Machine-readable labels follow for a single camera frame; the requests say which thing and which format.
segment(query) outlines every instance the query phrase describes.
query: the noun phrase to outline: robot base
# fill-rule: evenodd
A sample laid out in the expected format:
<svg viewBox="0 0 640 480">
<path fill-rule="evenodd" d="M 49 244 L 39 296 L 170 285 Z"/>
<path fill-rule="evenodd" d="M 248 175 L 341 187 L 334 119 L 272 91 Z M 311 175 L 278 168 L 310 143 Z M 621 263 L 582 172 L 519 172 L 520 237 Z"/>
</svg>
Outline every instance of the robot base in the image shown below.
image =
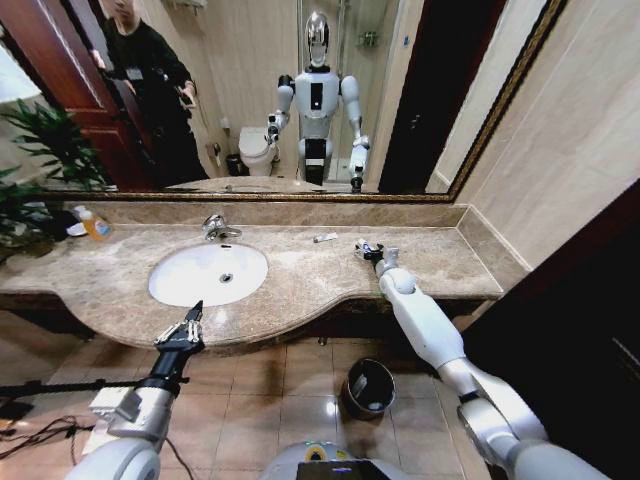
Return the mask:
<svg viewBox="0 0 640 480">
<path fill-rule="evenodd" d="M 333 478 L 370 480 L 409 480 L 393 465 L 380 460 L 358 460 L 349 452 L 328 442 L 304 442 L 283 450 L 259 480 L 305 480 Z"/>
</svg>

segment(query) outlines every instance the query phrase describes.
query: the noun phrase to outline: humanoid robot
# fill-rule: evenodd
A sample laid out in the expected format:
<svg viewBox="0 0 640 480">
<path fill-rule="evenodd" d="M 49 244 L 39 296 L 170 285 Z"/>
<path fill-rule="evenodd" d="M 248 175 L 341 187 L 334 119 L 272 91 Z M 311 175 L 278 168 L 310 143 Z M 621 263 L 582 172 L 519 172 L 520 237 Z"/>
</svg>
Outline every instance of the humanoid robot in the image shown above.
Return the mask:
<svg viewBox="0 0 640 480">
<path fill-rule="evenodd" d="M 289 123 L 289 108 L 296 100 L 302 139 L 298 143 L 299 171 L 302 179 L 322 185 L 327 178 L 333 154 L 329 140 L 331 119 L 342 96 L 354 140 L 349 163 L 353 192 L 360 192 L 367 166 L 369 137 L 362 135 L 362 114 L 358 82 L 352 76 L 342 80 L 325 64 L 329 50 L 329 25 L 322 13 L 313 12 L 307 20 L 307 47 L 310 64 L 295 80 L 282 75 L 278 80 L 278 109 L 269 115 L 266 140 L 277 142 Z"/>
</svg>

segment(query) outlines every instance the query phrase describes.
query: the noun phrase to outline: person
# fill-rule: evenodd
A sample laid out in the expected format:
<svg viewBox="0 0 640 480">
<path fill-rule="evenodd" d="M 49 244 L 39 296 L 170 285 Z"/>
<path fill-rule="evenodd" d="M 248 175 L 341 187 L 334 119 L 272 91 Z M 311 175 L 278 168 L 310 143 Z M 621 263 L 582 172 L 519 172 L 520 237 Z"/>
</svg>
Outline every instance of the person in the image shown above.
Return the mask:
<svg viewBox="0 0 640 480">
<path fill-rule="evenodd" d="M 191 74 L 157 31 L 138 15 L 134 0 L 105 0 L 105 25 L 113 70 L 100 53 L 94 61 L 109 78 L 123 80 L 134 93 L 151 134 L 157 182 L 161 187 L 207 179 L 189 126 L 196 106 Z"/>
</svg>

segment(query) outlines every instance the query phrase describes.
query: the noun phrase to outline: trash can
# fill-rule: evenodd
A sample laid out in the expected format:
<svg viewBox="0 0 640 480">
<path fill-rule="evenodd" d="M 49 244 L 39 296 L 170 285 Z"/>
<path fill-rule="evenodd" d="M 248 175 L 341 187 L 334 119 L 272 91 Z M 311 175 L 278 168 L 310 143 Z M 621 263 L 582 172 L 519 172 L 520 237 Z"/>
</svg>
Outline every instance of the trash can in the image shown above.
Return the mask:
<svg viewBox="0 0 640 480">
<path fill-rule="evenodd" d="M 229 170 L 229 175 L 232 177 L 245 177 L 249 175 L 249 169 L 242 163 L 240 160 L 240 155 L 237 153 L 232 153 L 227 155 L 227 169 Z"/>
<path fill-rule="evenodd" d="M 349 369 L 340 393 L 347 412 L 360 420 L 384 415 L 395 396 L 391 372 L 372 358 L 361 358 Z"/>
</svg>

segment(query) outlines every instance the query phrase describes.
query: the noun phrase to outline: soap dispenser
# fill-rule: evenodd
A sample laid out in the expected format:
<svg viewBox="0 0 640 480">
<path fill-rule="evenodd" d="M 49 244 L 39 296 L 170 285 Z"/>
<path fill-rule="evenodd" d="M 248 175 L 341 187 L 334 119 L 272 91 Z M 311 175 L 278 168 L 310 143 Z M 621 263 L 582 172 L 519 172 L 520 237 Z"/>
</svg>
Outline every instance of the soap dispenser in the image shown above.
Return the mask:
<svg viewBox="0 0 640 480">
<path fill-rule="evenodd" d="M 94 240 L 104 240 L 113 232 L 113 228 L 104 219 L 94 214 L 91 210 L 87 210 L 84 205 L 78 205 L 73 209 L 87 233 Z"/>
</svg>

